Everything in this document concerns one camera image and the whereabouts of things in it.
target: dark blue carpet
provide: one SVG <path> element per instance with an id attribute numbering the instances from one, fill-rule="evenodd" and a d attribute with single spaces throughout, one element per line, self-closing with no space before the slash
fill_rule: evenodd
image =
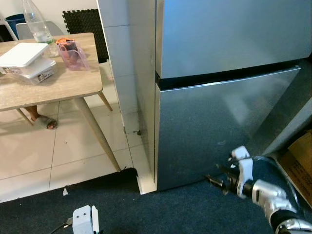
<path id="1" fill-rule="evenodd" d="M 0 234 L 48 234 L 74 209 L 95 205 L 105 234 L 270 234 L 260 207 L 249 199 L 222 195 L 201 181 L 140 195 L 136 171 L 92 179 L 63 189 L 0 204 Z M 257 162 L 254 177 L 285 183 L 274 167 Z M 58 234 L 72 234 L 61 229 Z"/>

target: cardboard box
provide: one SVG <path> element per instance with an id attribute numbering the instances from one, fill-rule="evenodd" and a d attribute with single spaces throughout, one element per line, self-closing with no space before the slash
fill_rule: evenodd
<path id="1" fill-rule="evenodd" d="M 286 154 L 278 158 L 296 189 L 312 206 L 312 131 L 296 140 Z"/>

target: table leg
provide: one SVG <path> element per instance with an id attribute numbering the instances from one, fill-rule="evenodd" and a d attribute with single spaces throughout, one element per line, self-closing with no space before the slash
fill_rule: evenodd
<path id="1" fill-rule="evenodd" d="M 83 97 L 78 97 L 74 99 L 74 102 L 76 103 L 77 107 L 80 109 L 81 113 L 83 114 L 84 118 L 87 120 L 89 126 L 91 127 L 94 135 L 96 136 L 98 142 L 100 143 L 103 150 L 106 152 L 108 158 L 112 162 L 115 169 L 120 172 L 121 169 L 116 161 L 116 158 L 114 156 L 114 153 L 109 146 L 102 130 L 100 129 L 96 119 L 94 118 L 90 108 L 88 107 L 86 101 Z"/>
<path id="2" fill-rule="evenodd" d="M 23 111 L 21 111 L 21 109 L 16 109 L 16 110 L 20 113 L 20 115 L 21 115 L 31 126 L 33 126 L 33 123 L 27 118 L 27 116 L 24 114 Z"/>
<path id="3" fill-rule="evenodd" d="M 102 101 L 104 102 L 104 104 L 107 106 L 107 108 L 110 110 L 110 111 L 113 111 L 111 105 L 109 104 L 109 102 L 107 101 L 105 95 L 103 92 L 100 92 L 99 94 L 99 97 L 102 99 Z"/>

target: tabletop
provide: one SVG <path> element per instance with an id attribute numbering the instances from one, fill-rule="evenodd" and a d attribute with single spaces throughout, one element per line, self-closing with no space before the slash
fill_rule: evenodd
<path id="1" fill-rule="evenodd" d="M 55 36 L 75 39 L 86 54 L 90 70 L 71 71 L 65 67 L 60 56 L 55 60 L 58 72 L 48 79 L 32 85 L 13 78 L 10 74 L 0 74 L 0 111 L 17 109 L 53 101 L 80 98 L 102 91 L 102 81 L 93 33 Z M 35 42 L 34 39 L 0 43 L 0 56 L 20 42 Z"/>

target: blue bin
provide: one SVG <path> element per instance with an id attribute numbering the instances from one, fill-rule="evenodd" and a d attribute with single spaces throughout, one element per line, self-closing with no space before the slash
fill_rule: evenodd
<path id="1" fill-rule="evenodd" d="M 24 14 L 17 14 L 17 15 L 9 16 L 9 17 L 5 18 L 5 21 L 8 22 L 8 24 L 12 28 L 15 36 L 19 39 L 17 30 L 16 30 L 16 24 L 17 23 L 26 23 L 25 18 L 24 18 Z"/>

